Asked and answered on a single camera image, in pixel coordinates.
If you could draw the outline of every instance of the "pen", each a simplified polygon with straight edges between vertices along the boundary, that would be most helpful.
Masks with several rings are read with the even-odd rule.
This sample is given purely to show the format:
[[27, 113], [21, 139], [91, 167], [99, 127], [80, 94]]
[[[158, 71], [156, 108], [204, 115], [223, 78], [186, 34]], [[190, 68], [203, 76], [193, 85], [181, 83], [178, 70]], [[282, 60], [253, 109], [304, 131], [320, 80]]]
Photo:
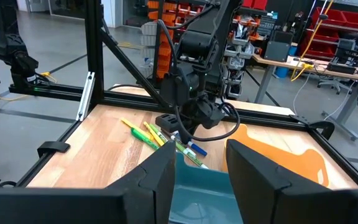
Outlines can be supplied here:
[[197, 146], [196, 144], [192, 143], [191, 141], [189, 141], [187, 143], [187, 145], [189, 145], [192, 149], [194, 149], [196, 152], [200, 153], [203, 156], [207, 155], [207, 152], [204, 151], [204, 149], [200, 148], [199, 146]]
[[149, 124], [150, 128], [153, 129], [153, 131], [160, 137], [160, 139], [165, 143], [168, 141], [168, 139], [166, 139], [166, 137], [157, 129], [156, 126], [154, 126], [154, 124]]
[[152, 136], [154, 137], [154, 139], [157, 141], [157, 143], [162, 146], [164, 145], [164, 142], [160, 139], [160, 137], [158, 136], [158, 134], [150, 127], [149, 124], [147, 124], [147, 122], [143, 122], [144, 126], [146, 126], [146, 128], [150, 131], [150, 133], [152, 133]]
[[[180, 139], [180, 135], [179, 135], [179, 132], [178, 132], [178, 131], [175, 131], [175, 132], [173, 133], [173, 135], [174, 135], [176, 138]], [[187, 143], [187, 145], [189, 145], [192, 149], [194, 149], [196, 152], [200, 153], [200, 154], [203, 155], [203, 156], [206, 156], [206, 155], [208, 154], [206, 151], [204, 151], [204, 149], [200, 148], [199, 146], [197, 146], [196, 144], [194, 144], [194, 143], [191, 142], [191, 141], [189, 141], [189, 142]]]
[[205, 169], [209, 169], [206, 165], [203, 164], [203, 162], [201, 162], [199, 159], [197, 159], [197, 155], [191, 149], [189, 149], [188, 147], [184, 147], [183, 144], [180, 141], [178, 141], [178, 139], [175, 136], [169, 134], [168, 132], [166, 132], [164, 130], [162, 130], [162, 132], [171, 136], [172, 140], [175, 140], [178, 150], [181, 153], [183, 153], [187, 158], [189, 158], [191, 161], [193, 161], [196, 165], [198, 165], [202, 168], [205, 168]]
[[156, 144], [154, 144], [154, 142], [150, 141], [146, 136], [144, 136], [142, 133], [138, 132], [138, 130], [136, 130], [135, 128], [131, 128], [131, 133], [133, 136], [135, 136], [135, 138], [137, 138], [143, 142], [146, 142], [154, 150], [159, 149], [158, 146]]
[[143, 136], [146, 136], [149, 140], [153, 141], [153, 136], [146, 133], [145, 131], [141, 130], [140, 128], [138, 128], [137, 126], [135, 126], [134, 124], [132, 124], [131, 122], [129, 122], [127, 119], [125, 118], [121, 118], [121, 121], [124, 122], [126, 125], [128, 125], [130, 128], [134, 128], [136, 129], [136, 131], [142, 133]]

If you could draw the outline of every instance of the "gray floor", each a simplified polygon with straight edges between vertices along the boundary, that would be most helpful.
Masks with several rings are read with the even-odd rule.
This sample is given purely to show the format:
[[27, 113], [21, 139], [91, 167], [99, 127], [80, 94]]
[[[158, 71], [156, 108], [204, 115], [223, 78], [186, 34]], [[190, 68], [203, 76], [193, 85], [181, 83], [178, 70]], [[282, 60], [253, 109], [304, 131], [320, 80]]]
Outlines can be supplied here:
[[[30, 55], [39, 61], [38, 72], [51, 71], [86, 53], [85, 28], [83, 21], [50, 17], [44, 14], [27, 14], [18, 16], [19, 28]], [[138, 29], [120, 27], [111, 29], [119, 42], [130, 42], [139, 45]], [[135, 65], [143, 60], [140, 52], [134, 49], [122, 49]], [[105, 47], [104, 82], [105, 89], [115, 83], [135, 83], [130, 73], [119, 63], [115, 56]], [[53, 76], [59, 83], [83, 86], [87, 73], [87, 58], [55, 72]], [[260, 82], [263, 71], [254, 69], [253, 76]], [[7, 91], [11, 83], [9, 67], [0, 61], [0, 94]], [[293, 98], [305, 79], [290, 82], [289, 79], [272, 78], [268, 92], [281, 106], [292, 109]], [[309, 120], [322, 119], [321, 111], [334, 111], [346, 93], [336, 95], [327, 87], [316, 88], [316, 80], [309, 80], [296, 102], [296, 110]], [[255, 99], [258, 86], [245, 76], [243, 95], [240, 100]], [[9, 94], [6, 98], [18, 95]], [[265, 97], [263, 104], [274, 105]], [[36, 148], [44, 141], [56, 140], [66, 130], [70, 121], [75, 118], [78, 102], [54, 100], [28, 96], [21, 100], [6, 102], [0, 100], [0, 178], [18, 180], [37, 160]], [[29, 118], [40, 114], [41, 118]], [[358, 108], [349, 118], [347, 125], [358, 132]], [[330, 142], [345, 156], [358, 159], [358, 141], [352, 142], [349, 137], [337, 129]]]

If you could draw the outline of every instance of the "wooden table surface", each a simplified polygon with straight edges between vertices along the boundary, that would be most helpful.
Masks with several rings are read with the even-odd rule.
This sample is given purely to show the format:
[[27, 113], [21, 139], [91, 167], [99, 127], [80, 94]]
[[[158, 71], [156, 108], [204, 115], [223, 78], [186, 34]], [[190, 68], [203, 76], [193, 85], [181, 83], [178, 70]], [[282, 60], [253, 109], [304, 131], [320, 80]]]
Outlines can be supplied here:
[[[254, 54], [252, 56], [253, 59], [255, 59], [256, 62], [258, 63], [264, 63], [266, 65], [274, 65], [274, 66], [279, 66], [279, 67], [286, 67], [286, 68], [297, 68], [299, 70], [301, 70], [302, 67], [302, 62], [299, 64], [299, 66], [296, 66], [298, 62], [294, 61], [294, 57], [292, 56], [288, 56], [287, 62], [276, 62], [273, 60], [266, 60], [263, 59], [262, 57], [260, 57], [260, 55], [256, 55]], [[346, 74], [346, 73], [341, 73], [341, 72], [332, 72], [329, 70], [326, 70], [326, 67], [328, 65], [328, 62], [322, 61], [322, 60], [315, 60], [315, 59], [308, 59], [308, 58], [304, 58], [302, 61], [307, 61], [310, 60], [316, 65], [316, 69], [319, 73], [325, 74], [325, 75], [332, 75], [335, 77], [343, 77], [343, 78], [351, 78], [354, 80], [358, 80], [358, 74]]]
[[[142, 89], [122, 87], [114, 91], [147, 95]], [[245, 110], [268, 111], [278, 114], [293, 114], [288, 108], [256, 105], [253, 103], [234, 103]], [[80, 124], [66, 143], [71, 148], [64, 154], [55, 153], [27, 187], [63, 188], [104, 188], [119, 179], [144, 159], [153, 150], [131, 136], [120, 118], [124, 117], [138, 127], [146, 130], [142, 123], [154, 123], [160, 113], [132, 110], [114, 106], [98, 105]], [[211, 137], [224, 134], [234, 123], [220, 122], [216, 127], [206, 130], [199, 127], [195, 135]], [[328, 156], [317, 142], [306, 132], [292, 131], [262, 126], [247, 125], [249, 136], [274, 145], [294, 154], [302, 154], [307, 149], [320, 152], [325, 160], [331, 189], [358, 188], [353, 180]], [[208, 152], [206, 157], [198, 156], [210, 169], [221, 170], [223, 163], [224, 140], [199, 142]], [[186, 163], [193, 166], [186, 158]]]

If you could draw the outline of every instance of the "yellow marker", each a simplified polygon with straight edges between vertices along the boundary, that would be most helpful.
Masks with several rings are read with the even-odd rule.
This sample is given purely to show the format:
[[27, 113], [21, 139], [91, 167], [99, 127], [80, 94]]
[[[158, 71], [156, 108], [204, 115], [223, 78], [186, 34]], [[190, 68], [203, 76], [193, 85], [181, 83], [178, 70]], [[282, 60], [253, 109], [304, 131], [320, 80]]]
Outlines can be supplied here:
[[164, 142], [160, 139], [160, 137], [158, 136], [158, 134], [156, 132], [154, 132], [154, 130], [150, 127], [149, 124], [147, 124], [147, 122], [143, 122], [144, 126], [146, 126], [146, 128], [150, 131], [150, 133], [152, 133], [152, 136], [154, 137], [154, 139], [158, 142], [158, 144], [160, 146], [162, 146], [164, 144]]
[[150, 135], [149, 133], [146, 133], [145, 131], [141, 130], [140, 128], [138, 128], [137, 126], [135, 126], [134, 124], [129, 122], [127, 119], [121, 118], [121, 121], [124, 122], [126, 125], [128, 125], [130, 128], [134, 128], [134, 129], [136, 129], [136, 131], [142, 133], [145, 137], [150, 139], [150, 141], [153, 141], [153, 136], [152, 135]]

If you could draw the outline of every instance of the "blue plastic container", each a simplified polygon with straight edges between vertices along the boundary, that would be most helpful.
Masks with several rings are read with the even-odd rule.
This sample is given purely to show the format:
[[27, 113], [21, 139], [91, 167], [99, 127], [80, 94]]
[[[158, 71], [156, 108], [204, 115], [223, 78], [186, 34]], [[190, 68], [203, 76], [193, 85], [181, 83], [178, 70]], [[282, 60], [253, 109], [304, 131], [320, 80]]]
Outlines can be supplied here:
[[242, 223], [229, 174], [185, 164], [177, 153], [170, 223]]
[[[291, 46], [290, 47], [290, 55], [294, 56], [296, 52], [296, 47]], [[278, 67], [276, 69], [276, 76], [279, 78], [285, 78], [288, 74], [288, 68]]]

